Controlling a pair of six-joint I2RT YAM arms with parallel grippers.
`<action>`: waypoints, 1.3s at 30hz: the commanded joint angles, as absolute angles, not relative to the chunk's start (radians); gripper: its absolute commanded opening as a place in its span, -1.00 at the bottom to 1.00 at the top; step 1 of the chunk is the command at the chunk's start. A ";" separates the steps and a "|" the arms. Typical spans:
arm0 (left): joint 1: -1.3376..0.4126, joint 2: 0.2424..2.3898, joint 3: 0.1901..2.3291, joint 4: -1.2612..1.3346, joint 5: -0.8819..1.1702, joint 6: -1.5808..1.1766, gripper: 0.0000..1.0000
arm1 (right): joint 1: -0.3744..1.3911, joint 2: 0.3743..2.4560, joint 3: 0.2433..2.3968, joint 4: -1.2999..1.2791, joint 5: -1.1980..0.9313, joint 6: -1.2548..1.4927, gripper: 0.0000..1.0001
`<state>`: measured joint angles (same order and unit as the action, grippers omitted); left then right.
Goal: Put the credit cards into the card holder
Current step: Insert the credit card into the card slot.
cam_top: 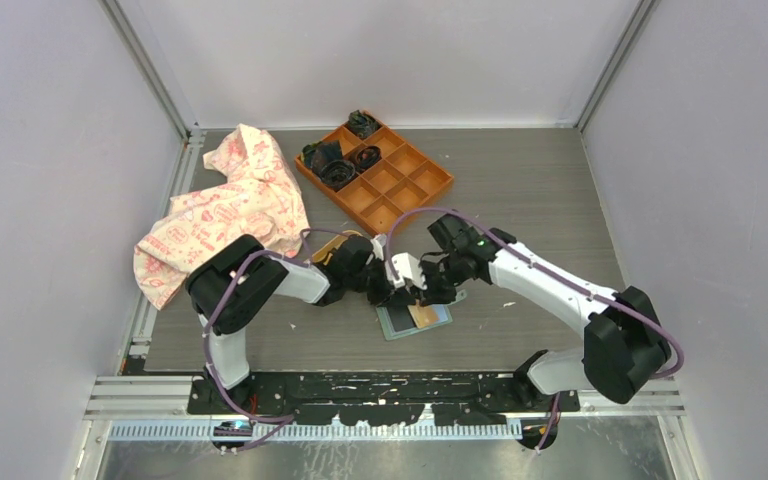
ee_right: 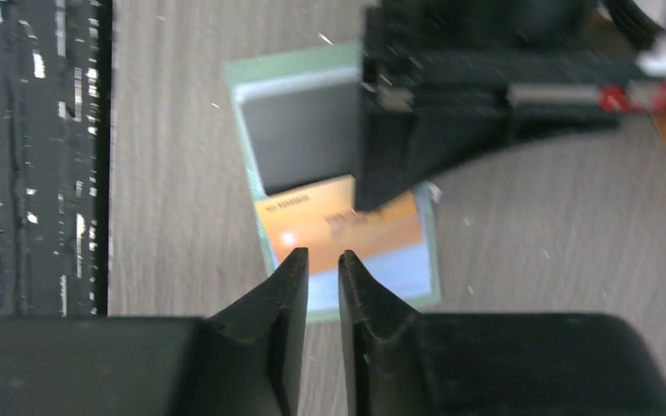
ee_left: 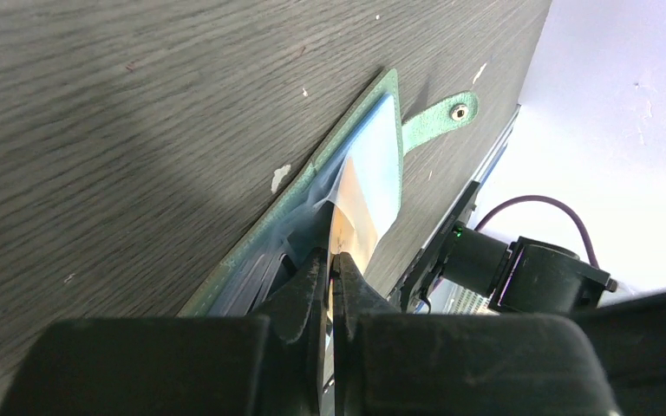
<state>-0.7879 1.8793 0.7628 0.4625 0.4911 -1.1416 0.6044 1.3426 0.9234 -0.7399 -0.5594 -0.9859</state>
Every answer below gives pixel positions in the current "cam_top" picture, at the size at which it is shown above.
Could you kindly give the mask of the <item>green card holder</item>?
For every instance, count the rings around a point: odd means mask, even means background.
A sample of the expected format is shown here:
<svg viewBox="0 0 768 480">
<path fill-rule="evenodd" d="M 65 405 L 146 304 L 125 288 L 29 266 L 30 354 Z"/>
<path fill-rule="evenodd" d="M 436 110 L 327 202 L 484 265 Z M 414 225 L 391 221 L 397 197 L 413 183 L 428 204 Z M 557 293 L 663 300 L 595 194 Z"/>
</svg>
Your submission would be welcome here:
<svg viewBox="0 0 768 480">
<path fill-rule="evenodd" d="M 384 338 L 394 341 L 450 324 L 453 317 L 449 307 L 466 298 L 467 292 L 462 290 L 449 304 L 379 307 L 376 314 Z"/>
</svg>

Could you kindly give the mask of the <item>orange credit card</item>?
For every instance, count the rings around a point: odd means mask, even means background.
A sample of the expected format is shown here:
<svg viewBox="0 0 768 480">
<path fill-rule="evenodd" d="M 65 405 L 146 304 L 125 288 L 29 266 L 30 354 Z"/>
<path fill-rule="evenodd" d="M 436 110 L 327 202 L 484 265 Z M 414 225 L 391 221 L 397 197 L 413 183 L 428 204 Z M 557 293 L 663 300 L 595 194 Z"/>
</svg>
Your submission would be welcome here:
<svg viewBox="0 0 768 480">
<path fill-rule="evenodd" d="M 417 329 L 432 327 L 440 321 L 440 315 L 433 306 L 409 305 L 408 312 Z"/>
</svg>

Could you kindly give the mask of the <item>black credit card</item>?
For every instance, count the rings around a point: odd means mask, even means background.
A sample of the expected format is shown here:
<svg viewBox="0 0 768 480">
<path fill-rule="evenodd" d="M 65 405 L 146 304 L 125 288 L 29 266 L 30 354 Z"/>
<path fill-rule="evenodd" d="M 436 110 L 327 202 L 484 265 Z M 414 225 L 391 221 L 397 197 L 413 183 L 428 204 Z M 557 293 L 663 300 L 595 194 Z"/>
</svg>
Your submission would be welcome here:
<svg viewBox="0 0 768 480">
<path fill-rule="evenodd" d="M 394 335 L 407 333 L 416 327 L 414 318 L 407 306 L 388 307 L 386 311 Z"/>
</svg>

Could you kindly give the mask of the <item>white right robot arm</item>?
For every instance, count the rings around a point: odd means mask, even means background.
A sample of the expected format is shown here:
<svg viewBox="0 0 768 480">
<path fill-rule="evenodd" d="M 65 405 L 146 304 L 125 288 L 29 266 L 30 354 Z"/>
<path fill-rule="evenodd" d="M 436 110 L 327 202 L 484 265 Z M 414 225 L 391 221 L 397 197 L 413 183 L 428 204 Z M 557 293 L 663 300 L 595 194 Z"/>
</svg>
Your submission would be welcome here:
<svg viewBox="0 0 768 480">
<path fill-rule="evenodd" d="M 440 250 L 420 266 L 423 299 L 443 302 L 468 280 L 516 293 L 553 314 L 577 333 L 580 346 L 540 350 L 514 372 L 515 396 L 537 411 L 554 394 L 594 389 L 628 403 L 668 363 L 672 347 L 649 296 L 629 286 L 615 291 L 576 277 L 500 229 L 481 229 L 454 212 L 428 232 Z"/>
</svg>

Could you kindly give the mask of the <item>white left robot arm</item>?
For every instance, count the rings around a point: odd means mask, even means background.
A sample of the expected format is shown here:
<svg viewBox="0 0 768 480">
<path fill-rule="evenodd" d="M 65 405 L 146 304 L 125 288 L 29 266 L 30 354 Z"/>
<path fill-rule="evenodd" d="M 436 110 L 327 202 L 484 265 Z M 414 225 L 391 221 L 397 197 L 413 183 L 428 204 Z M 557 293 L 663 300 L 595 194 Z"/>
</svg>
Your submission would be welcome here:
<svg viewBox="0 0 768 480">
<path fill-rule="evenodd" d="M 383 265 L 386 237 L 345 235 L 319 261 L 290 259 L 244 235 L 190 274 L 185 291 L 199 315 L 206 341 L 206 371 L 216 381 L 212 398 L 229 413 L 252 397 L 246 328 L 274 296 L 315 306 L 336 303 L 349 291 L 375 301 L 392 292 Z"/>
</svg>

